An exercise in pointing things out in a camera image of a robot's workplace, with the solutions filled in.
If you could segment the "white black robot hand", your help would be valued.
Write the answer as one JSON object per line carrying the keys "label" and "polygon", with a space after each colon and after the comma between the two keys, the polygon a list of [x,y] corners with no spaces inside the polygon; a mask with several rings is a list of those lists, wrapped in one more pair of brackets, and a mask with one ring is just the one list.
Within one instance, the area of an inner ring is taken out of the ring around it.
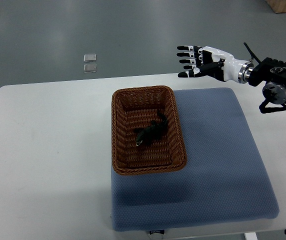
{"label": "white black robot hand", "polygon": [[254,69],[251,61],[236,59],[231,53],[214,47],[181,45],[177,49],[179,62],[184,64],[184,71],[178,74],[180,78],[209,76],[221,82],[245,84],[247,74]]}

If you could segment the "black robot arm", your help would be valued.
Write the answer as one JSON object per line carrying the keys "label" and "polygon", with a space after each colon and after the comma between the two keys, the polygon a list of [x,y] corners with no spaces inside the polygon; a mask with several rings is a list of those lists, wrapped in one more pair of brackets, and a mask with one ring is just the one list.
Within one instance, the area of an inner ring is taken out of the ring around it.
{"label": "black robot arm", "polygon": [[245,79],[253,87],[265,82],[264,101],[259,106],[262,114],[286,111],[286,62],[267,57],[250,67]]}

